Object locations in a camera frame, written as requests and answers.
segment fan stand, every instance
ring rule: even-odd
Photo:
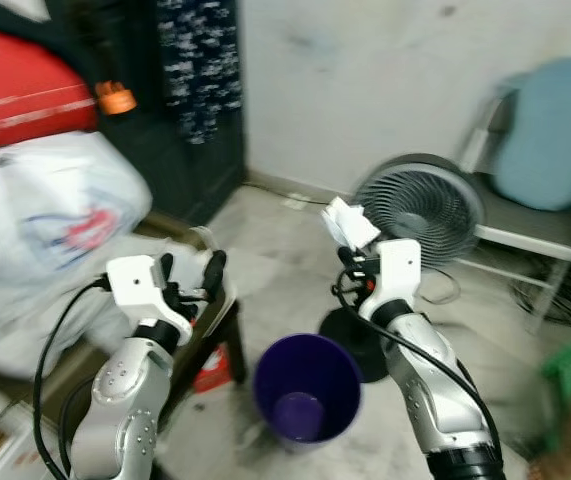
[[[389,376],[380,337],[345,309],[329,312],[318,333],[334,340],[352,356],[361,370],[363,383],[378,382]]]

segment purple bucket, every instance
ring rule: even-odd
[[[269,347],[258,362],[254,399],[285,448],[306,451],[352,423],[361,401],[361,374],[332,340],[291,335]]]

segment blue chair cushion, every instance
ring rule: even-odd
[[[522,78],[514,124],[493,160],[501,195],[538,210],[571,207],[571,58]]]

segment fan grille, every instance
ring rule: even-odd
[[[413,170],[375,174],[355,196],[365,216],[386,239],[414,238],[421,244],[422,264],[435,268],[471,251],[479,222],[470,192],[445,175]]]

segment patterned fabric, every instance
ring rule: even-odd
[[[190,143],[216,131],[216,115],[241,106],[236,27],[218,0],[157,0],[167,105]]]

